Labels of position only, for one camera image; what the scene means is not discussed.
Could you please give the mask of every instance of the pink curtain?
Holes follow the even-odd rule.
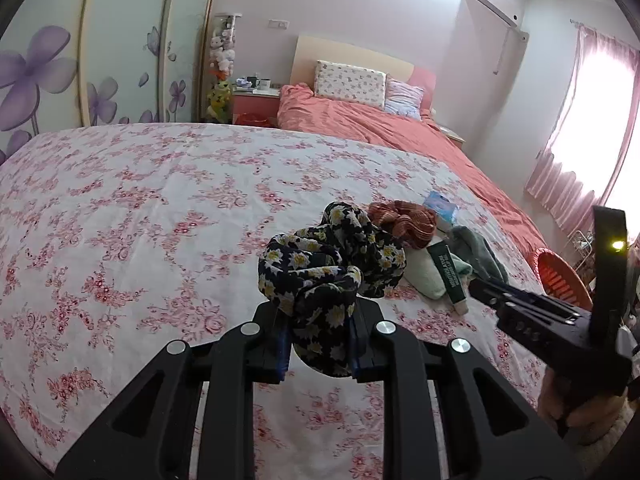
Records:
[[[567,234],[591,225],[611,193],[640,101],[640,53],[580,25],[574,70],[556,126],[525,190]]]

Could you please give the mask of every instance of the bed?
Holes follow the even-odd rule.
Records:
[[[444,189],[511,283],[541,292],[497,218],[433,157],[213,124],[35,137],[0,168],[4,417],[53,470],[168,341],[208,342],[252,317],[264,300],[257,258],[270,237],[317,224],[334,200],[418,202]],[[489,308],[468,301],[461,317],[402,281],[379,304],[420,338],[465,337],[535,404],[542,363],[495,328]],[[321,376],[292,352],[283,384],[255,388],[254,433],[259,478],[380,478],[381,385]]]
[[[379,70],[396,80],[424,89],[421,121],[377,110],[371,106],[314,96],[316,62],[327,60]],[[320,133],[341,139],[360,140],[418,153],[443,161],[496,217],[519,250],[528,257],[546,247],[529,216],[516,206],[431,118],[435,76],[404,60],[337,41],[300,36],[290,84],[282,89],[278,125],[285,130]]]

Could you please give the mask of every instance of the curtain rod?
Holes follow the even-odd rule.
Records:
[[[622,44],[624,44],[624,45],[628,46],[629,48],[632,48],[632,49],[633,49],[633,50],[635,50],[636,52],[639,52],[639,53],[640,53],[640,50],[638,50],[638,47],[633,46],[631,43],[627,43],[626,41],[620,40],[619,38],[616,38],[615,36],[610,36],[609,34],[603,34],[603,33],[602,33],[602,32],[600,32],[597,28],[595,28],[595,27],[590,27],[589,25],[585,25],[583,22],[578,22],[577,20],[573,20],[573,19],[571,19],[571,20],[569,20],[569,21],[570,21],[571,23],[573,23],[573,24],[575,25],[575,27],[576,27],[576,28],[577,28],[577,27],[580,27],[580,26],[590,28],[591,30],[595,30],[595,31],[596,31],[597,33],[599,33],[599,34],[602,34],[603,36],[606,36],[607,38],[611,38],[612,40],[616,40],[617,42],[622,43]]]

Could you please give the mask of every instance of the pink floral bedspread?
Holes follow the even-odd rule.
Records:
[[[495,218],[442,162],[314,134],[145,124],[43,134],[0,168],[0,406],[49,468],[168,341],[200,344],[264,301],[257,255],[333,200],[421,202],[436,190],[513,285],[540,291]],[[473,343],[534,403],[542,364],[469,300],[459,317],[401,282],[379,301],[420,338]],[[320,376],[292,353],[255,388],[263,479],[380,478],[380,384]]]

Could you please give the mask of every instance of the wall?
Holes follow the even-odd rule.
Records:
[[[472,157],[490,118],[509,94],[528,34],[509,28],[477,0],[462,0],[438,80],[432,108],[438,124],[465,139]]]
[[[577,31],[570,19],[640,47],[617,7],[587,0],[530,0],[522,23],[530,39],[520,71],[501,113],[472,157],[531,216],[556,251],[564,246],[566,236],[524,192],[524,186],[554,127],[571,76]],[[597,110],[594,120],[606,122]]]
[[[512,0],[523,6],[524,0]],[[234,76],[259,72],[289,81],[300,34],[353,43],[438,74],[461,0],[214,0],[214,12],[241,12]],[[287,30],[268,20],[289,20]]]

